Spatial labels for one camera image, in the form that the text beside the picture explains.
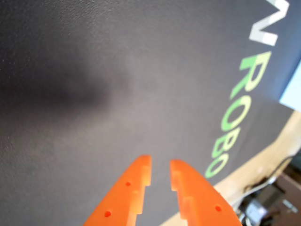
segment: green letter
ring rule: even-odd
[[[205,177],[206,178],[211,178],[213,176],[215,176],[217,173],[219,173],[222,168],[226,165],[227,161],[229,159],[229,155],[228,153],[224,153],[222,154],[220,157],[216,158],[207,168],[206,173],[205,173]],[[222,162],[214,171],[211,171],[212,168],[218,164],[219,162]]]
[[[247,92],[253,90],[260,80],[262,79],[262,76],[264,74],[264,71],[268,65],[269,58],[271,56],[272,52],[266,52],[266,53],[261,53],[255,56],[250,56],[242,59],[240,63],[240,70],[244,70],[249,68],[248,74],[233,88],[231,95],[230,95],[230,100],[236,96],[236,94],[243,88],[245,87],[245,90]],[[253,74],[255,72],[256,66],[261,65],[260,70],[258,72],[257,77],[252,80]]]
[[[213,147],[213,151],[212,151],[212,155],[211,155],[212,158],[216,158],[219,155],[221,155],[222,152],[227,151],[230,148],[232,148],[232,146],[236,142],[239,132],[240,132],[240,127],[237,127],[236,129],[225,134],[224,136],[218,138]]]
[[[227,109],[224,117],[222,118],[222,130],[223,131],[228,131],[230,129],[235,128],[246,116],[248,113],[250,106],[251,106],[251,98],[248,95],[242,96],[240,99],[237,99],[234,101],[231,106]],[[240,116],[235,119],[232,122],[228,122],[228,119],[231,115],[231,113],[238,108],[239,106],[244,106],[243,112],[240,114]]]

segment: dark gray surface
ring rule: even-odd
[[[214,184],[277,137],[291,110],[277,103],[300,59],[300,1],[5,1],[1,5],[0,225],[82,225],[139,155],[153,156],[137,225],[178,210],[171,158],[201,173],[212,161],[242,58],[272,50],[226,167]]]

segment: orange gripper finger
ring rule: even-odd
[[[137,158],[106,194],[84,226],[134,226],[151,184],[151,156]]]
[[[170,171],[181,218],[186,219],[189,226],[241,226],[232,207],[189,164],[171,160]]]

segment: cable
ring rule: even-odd
[[[242,214],[240,214],[240,216],[239,216],[239,221],[240,222],[243,222],[243,219],[245,218],[245,214],[244,213],[242,213]]]
[[[245,219],[245,223],[246,223],[246,226],[252,226],[251,221],[250,221],[249,218]]]
[[[274,181],[276,180],[276,177],[274,176],[275,173],[278,171],[278,169],[289,159],[292,159],[294,157],[301,157],[301,155],[295,154],[295,155],[290,155],[287,156],[286,158],[284,158],[279,164],[278,166],[272,171],[272,173],[268,176],[268,179],[266,182],[262,183],[261,185],[258,185],[254,188],[252,188],[251,190],[247,191],[246,193],[244,193],[242,196],[240,196],[239,198],[235,199],[234,201],[230,202],[230,205],[233,206],[234,204],[236,204],[237,202],[239,202],[240,200],[242,200],[243,198],[247,197],[250,194],[253,194],[254,192],[257,192],[261,189],[263,189],[264,187],[266,187],[269,184],[273,184]]]

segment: white letter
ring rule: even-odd
[[[278,12],[267,16],[266,18],[253,24],[249,39],[252,41],[261,42],[266,45],[274,46],[276,44],[278,35],[264,32],[262,29],[272,25],[278,20],[283,19],[286,16],[288,7],[290,4],[286,0],[266,0],[279,9]]]

